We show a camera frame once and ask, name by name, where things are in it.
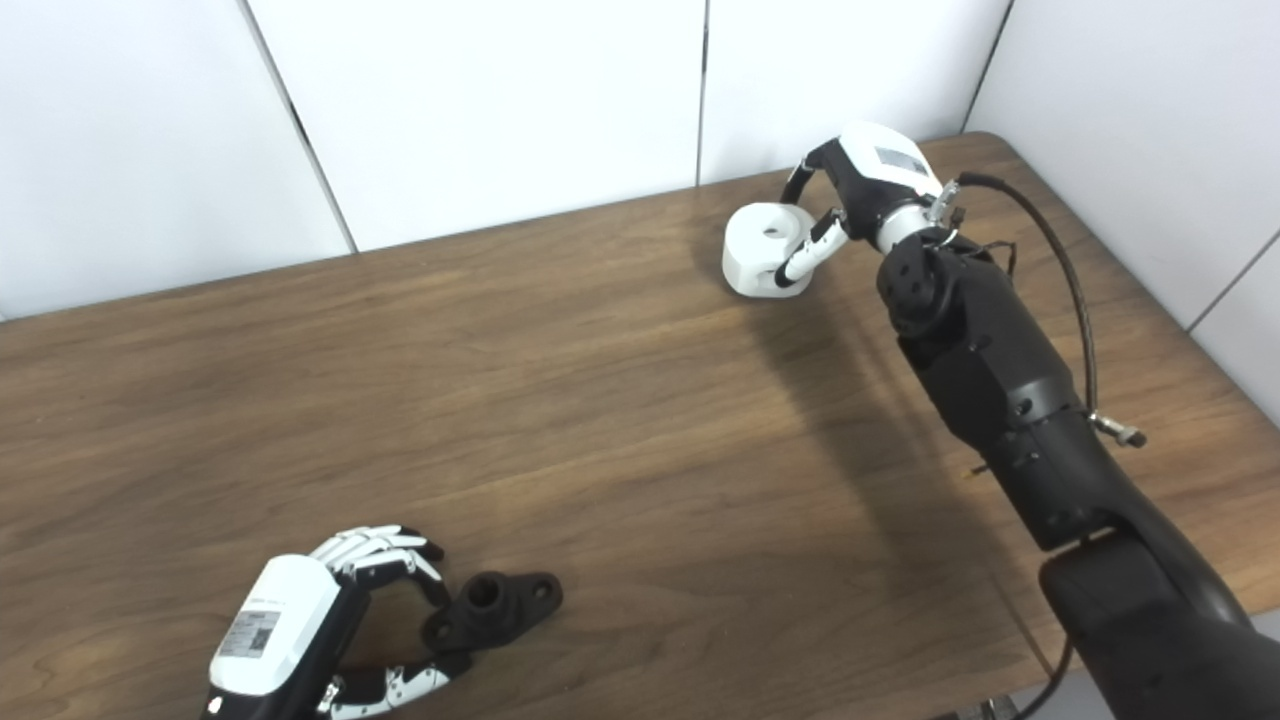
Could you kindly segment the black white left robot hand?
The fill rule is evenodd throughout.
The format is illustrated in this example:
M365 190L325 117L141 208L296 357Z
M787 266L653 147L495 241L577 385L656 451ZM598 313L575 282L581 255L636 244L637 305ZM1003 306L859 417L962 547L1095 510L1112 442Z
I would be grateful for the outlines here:
M374 719L456 682L472 669L470 653L340 667L375 591L411 582L431 607L451 605L436 569L444 556L420 532L390 524L270 559L211 659L202 717Z

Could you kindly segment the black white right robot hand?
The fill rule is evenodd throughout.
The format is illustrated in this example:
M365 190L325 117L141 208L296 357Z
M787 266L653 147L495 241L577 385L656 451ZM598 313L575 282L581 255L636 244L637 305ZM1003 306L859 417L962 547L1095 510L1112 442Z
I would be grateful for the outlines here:
M888 254L908 237L940 227L945 202L954 196L954 188L940 182L914 141L867 120L850 124L808 152L787 178L780 201L797 205L819 172L838 202L774 270L778 288L806 279L850 241L867 241Z

